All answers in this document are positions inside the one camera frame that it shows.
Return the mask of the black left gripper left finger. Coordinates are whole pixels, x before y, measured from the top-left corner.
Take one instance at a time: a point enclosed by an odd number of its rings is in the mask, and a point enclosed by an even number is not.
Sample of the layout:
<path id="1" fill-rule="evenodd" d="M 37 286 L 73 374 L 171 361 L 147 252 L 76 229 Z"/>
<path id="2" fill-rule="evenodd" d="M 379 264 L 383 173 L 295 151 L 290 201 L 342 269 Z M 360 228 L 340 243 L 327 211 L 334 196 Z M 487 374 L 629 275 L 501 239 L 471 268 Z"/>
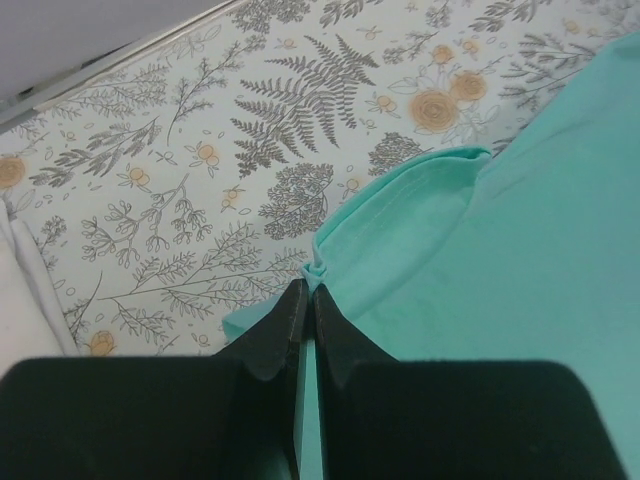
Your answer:
<path id="1" fill-rule="evenodd" d="M 212 356 L 40 358 L 1 381 L 5 479 L 296 479 L 306 284 Z"/>

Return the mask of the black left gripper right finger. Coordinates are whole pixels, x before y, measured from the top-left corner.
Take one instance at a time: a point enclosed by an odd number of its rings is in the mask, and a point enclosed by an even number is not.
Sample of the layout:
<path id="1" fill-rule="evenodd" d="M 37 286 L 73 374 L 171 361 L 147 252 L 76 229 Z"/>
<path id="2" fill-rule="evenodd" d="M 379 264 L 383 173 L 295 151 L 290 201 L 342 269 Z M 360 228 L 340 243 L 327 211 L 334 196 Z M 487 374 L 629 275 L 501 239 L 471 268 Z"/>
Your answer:
<path id="1" fill-rule="evenodd" d="M 583 383 L 548 361 L 409 361 L 313 296 L 329 479 L 622 479 Z"/>

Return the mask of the teal t shirt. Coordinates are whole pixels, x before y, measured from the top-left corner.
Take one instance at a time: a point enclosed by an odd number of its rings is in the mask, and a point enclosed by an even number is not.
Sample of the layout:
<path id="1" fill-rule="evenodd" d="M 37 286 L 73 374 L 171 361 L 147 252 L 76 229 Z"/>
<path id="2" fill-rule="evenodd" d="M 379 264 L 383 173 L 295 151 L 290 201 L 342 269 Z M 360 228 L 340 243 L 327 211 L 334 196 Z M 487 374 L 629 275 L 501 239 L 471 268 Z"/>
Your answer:
<path id="1" fill-rule="evenodd" d="M 639 37 L 606 46 L 499 154 L 431 151 L 329 217 L 283 292 L 231 342 L 326 288 L 402 360 L 543 360 L 588 388 L 639 475 Z"/>

